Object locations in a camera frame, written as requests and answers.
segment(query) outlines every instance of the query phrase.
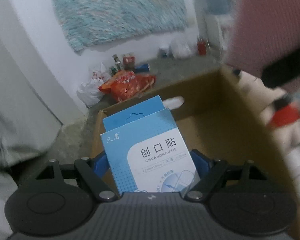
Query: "turquoise fluffy rug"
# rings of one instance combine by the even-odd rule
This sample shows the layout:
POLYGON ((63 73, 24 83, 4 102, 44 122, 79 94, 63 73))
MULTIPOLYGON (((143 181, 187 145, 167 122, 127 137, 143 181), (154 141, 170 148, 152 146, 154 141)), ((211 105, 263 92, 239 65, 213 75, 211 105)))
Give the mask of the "turquoise fluffy rug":
POLYGON ((76 52, 97 44, 186 27, 184 0, 53 0, 76 52))

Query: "cardboard box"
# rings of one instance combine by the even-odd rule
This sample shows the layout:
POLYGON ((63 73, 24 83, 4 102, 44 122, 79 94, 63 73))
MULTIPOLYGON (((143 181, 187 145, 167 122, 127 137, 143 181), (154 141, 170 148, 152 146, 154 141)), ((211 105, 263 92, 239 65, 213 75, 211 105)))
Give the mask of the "cardboard box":
MULTIPOLYGON (((105 132, 103 118, 156 95, 160 95, 162 100, 182 96, 184 104, 171 112, 189 150, 197 149, 211 159, 225 159, 237 165, 254 160, 273 181, 295 195, 279 149, 236 83, 231 71, 224 67, 150 90, 141 98, 132 98, 100 111, 91 157, 103 151, 100 139, 100 134, 105 132)), ((104 180, 115 185, 110 173, 104 180)), ((300 208, 291 234, 300 239, 300 208)))

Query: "blue box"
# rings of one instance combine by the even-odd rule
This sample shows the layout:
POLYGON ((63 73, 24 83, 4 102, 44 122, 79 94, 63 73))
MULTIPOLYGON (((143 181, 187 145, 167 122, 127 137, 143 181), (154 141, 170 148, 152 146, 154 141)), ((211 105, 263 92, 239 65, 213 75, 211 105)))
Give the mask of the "blue box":
POLYGON ((106 131, 123 126, 129 122, 133 122, 139 118, 148 116, 164 109, 164 105, 160 96, 150 98, 137 105, 124 109, 116 114, 104 118, 103 125, 106 131))
POLYGON ((199 181, 169 109, 107 131, 101 140, 120 194, 186 191, 199 181))

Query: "carbon fiber surface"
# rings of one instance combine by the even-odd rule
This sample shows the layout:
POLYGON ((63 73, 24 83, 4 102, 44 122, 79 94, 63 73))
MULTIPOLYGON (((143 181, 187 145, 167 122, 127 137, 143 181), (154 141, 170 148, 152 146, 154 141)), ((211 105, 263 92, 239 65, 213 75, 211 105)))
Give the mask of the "carbon fiber surface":
POLYGON ((178 193, 125 193, 120 200, 100 204, 94 215, 72 232, 54 237, 15 233, 10 240, 290 240, 286 234, 267 238, 235 234, 216 223, 204 205, 181 199, 178 193))

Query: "red plastic bag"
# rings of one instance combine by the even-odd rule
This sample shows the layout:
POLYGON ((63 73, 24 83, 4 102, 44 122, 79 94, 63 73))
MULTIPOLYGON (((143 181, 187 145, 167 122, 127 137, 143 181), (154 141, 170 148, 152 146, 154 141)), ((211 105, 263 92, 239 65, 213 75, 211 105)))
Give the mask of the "red plastic bag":
POLYGON ((151 88, 154 83, 154 75, 121 71, 100 86, 99 89, 105 93, 110 92, 117 102, 121 102, 151 88))

